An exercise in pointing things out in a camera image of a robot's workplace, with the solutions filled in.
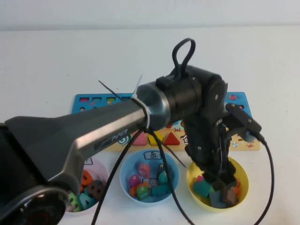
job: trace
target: yellow triangle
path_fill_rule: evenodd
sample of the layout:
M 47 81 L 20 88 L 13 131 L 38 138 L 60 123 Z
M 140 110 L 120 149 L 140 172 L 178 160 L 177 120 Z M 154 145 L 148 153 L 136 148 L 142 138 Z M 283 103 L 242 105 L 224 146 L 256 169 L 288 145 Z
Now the yellow triangle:
M 158 131 L 154 131 L 154 133 L 159 138 L 159 140 L 163 141 L 164 137 Z M 148 135 L 148 140 L 150 142 L 150 145 L 157 146 L 157 143 L 152 135 Z

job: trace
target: label on bowl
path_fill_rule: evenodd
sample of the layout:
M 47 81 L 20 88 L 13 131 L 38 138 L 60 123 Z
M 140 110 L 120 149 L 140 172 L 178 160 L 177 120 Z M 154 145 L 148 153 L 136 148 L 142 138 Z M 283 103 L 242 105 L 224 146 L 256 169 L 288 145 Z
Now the label on bowl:
M 145 159 L 161 159 L 159 151 L 146 151 L 144 157 Z
M 85 165 L 93 165 L 93 160 L 92 158 L 87 158 L 86 161 L 84 162 Z

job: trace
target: wooden puzzle board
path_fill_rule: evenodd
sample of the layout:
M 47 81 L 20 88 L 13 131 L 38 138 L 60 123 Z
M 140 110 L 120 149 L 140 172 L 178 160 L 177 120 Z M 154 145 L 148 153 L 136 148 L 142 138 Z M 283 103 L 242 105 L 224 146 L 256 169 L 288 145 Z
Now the wooden puzzle board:
M 128 99 L 131 97 L 131 93 L 121 93 L 118 94 L 123 99 Z M 79 113 L 82 110 L 90 110 L 96 107 L 102 107 L 107 104 L 114 104 L 119 102 L 113 94 L 78 94 L 75 97 L 72 113 Z M 226 95 L 225 103 L 234 103 L 241 107 L 250 116 L 251 111 L 247 101 L 246 94 L 244 92 L 228 92 Z M 163 128 L 158 131 L 164 140 L 172 132 L 177 140 L 179 140 L 180 145 L 169 145 L 173 151 L 184 151 L 184 147 L 188 144 L 184 129 L 181 125 L 181 121 L 177 121 L 172 124 L 169 128 Z M 133 134 L 119 140 L 117 143 L 106 148 L 105 151 L 122 151 L 126 144 L 130 141 Z M 155 145 L 150 145 L 148 134 L 146 134 L 147 144 L 144 146 L 132 146 L 129 151 L 137 151 L 143 149 L 158 149 Z M 230 151 L 255 151 L 260 150 L 261 146 L 258 140 L 255 139 L 253 143 L 245 142 L 239 135 L 234 135 L 230 144 Z

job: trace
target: shape sorter board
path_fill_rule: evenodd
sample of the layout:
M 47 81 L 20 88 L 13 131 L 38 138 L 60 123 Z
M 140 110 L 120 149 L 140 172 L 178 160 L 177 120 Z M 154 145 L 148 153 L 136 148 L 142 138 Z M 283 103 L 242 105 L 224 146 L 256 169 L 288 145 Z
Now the shape sorter board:
M 131 93 L 118 94 L 122 99 L 127 100 L 131 98 Z M 120 102 L 113 94 L 78 94 L 75 97 L 72 113 L 79 113 L 80 111 L 90 110 L 93 108 L 102 107 L 108 104 Z M 251 111 L 244 92 L 228 92 L 226 95 L 225 103 L 234 103 L 242 108 L 250 116 Z M 188 144 L 187 137 L 182 127 L 182 121 L 177 121 L 159 131 L 157 134 L 167 142 L 173 151 L 183 151 L 185 145 Z M 130 141 L 133 135 L 128 135 L 119 140 L 117 143 L 111 145 L 106 151 L 122 151 L 125 145 Z M 137 151 L 143 149 L 158 149 L 156 145 L 152 145 L 153 137 L 145 134 L 138 138 L 139 141 L 135 146 L 132 146 L 129 151 Z M 255 139 L 254 142 L 245 142 L 239 135 L 234 135 L 230 144 L 229 150 L 231 151 L 253 151 L 259 150 L 260 143 Z

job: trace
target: robotic arm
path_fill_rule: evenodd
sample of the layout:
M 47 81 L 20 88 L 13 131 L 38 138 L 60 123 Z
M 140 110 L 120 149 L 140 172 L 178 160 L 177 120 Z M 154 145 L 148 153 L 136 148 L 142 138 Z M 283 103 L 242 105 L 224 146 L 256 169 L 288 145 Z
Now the robotic arm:
M 179 65 L 177 50 L 191 41 Z M 138 87 L 137 97 L 58 118 L 15 117 L 0 125 L 0 224 L 57 224 L 79 193 L 84 162 L 128 134 L 183 120 L 187 154 L 214 187 L 235 186 L 228 160 L 231 136 L 246 141 L 261 127 L 235 105 L 224 106 L 221 76 L 187 66 L 195 42 L 173 51 L 175 69 Z

